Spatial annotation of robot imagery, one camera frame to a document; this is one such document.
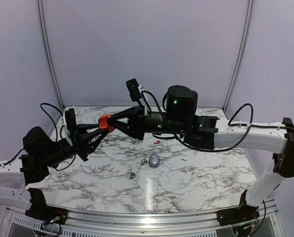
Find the red earbud charging case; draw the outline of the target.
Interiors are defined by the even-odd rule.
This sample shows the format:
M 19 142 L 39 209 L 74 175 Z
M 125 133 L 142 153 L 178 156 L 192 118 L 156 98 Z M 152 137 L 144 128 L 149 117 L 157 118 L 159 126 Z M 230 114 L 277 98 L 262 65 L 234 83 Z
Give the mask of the red earbud charging case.
M 111 115 L 102 115 L 99 117 L 98 124 L 99 124 L 100 130 L 108 130 L 109 133 L 111 133 L 115 130 L 114 127 L 112 127 L 108 124 L 108 119 L 110 117 L 111 117 Z

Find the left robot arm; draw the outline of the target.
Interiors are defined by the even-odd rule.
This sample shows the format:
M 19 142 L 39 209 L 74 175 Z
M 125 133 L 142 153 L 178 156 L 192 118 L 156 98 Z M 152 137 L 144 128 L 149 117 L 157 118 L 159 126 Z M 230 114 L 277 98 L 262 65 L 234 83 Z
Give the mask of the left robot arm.
M 77 124 L 74 109 L 62 114 L 65 137 L 53 141 L 40 126 L 32 128 L 23 138 L 24 155 L 0 162 L 0 205 L 32 210 L 41 220 L 51 216 L 51 208 L 46 204 L 40 189 L 13 189 L 4 183 L 34 184 L 49 175 L 49 169 L 79 156 L 83 161 L 93 153 L 100 142 L 113 131 L 108 125 L 109 115 L 103 115 L 96 124 Z

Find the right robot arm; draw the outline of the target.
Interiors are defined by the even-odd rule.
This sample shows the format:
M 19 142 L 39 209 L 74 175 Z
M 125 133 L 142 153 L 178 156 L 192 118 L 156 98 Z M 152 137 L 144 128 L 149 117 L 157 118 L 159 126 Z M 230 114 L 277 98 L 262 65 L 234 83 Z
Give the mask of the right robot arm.
M 277 123 L 242 122 L 215 116 L 198 116 L 197 92 L 182 85 L 170 86 L 164 95 L 165 109 L 145 112 L 132 107 L 108 118 L 109 126 L 142 140 L 146 133 L 173 134 L 185 147 L 207 153 L 234 148 L 273 153 L 271 163 L 240 198 L 233 216 L 244 221 L 285 179 L 294 177 L 294 125 L 290 118 Z

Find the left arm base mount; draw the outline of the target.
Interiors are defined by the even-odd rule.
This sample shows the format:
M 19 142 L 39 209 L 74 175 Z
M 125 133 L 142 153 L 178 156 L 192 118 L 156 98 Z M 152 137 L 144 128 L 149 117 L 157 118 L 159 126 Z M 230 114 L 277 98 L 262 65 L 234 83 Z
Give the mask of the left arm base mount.
M 65 224 L 68 210 L 48 205 L 42 190 L 28 188 L 30 193 L 30 207 L 25 211 L 26 216 L 44 221 L 46 223 Z

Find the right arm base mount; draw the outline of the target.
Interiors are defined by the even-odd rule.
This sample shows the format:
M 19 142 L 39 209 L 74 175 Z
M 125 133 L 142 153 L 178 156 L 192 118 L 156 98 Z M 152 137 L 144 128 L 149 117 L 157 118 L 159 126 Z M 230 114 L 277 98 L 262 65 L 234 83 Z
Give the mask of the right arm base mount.
M 258 206 L 254 207 L 248 205 L 246 202 L 246 195 L 247 190 L 244 190 L 237 207 L 217 211 L 217 221 L 220 226 L 233 225 L 259 217 Z

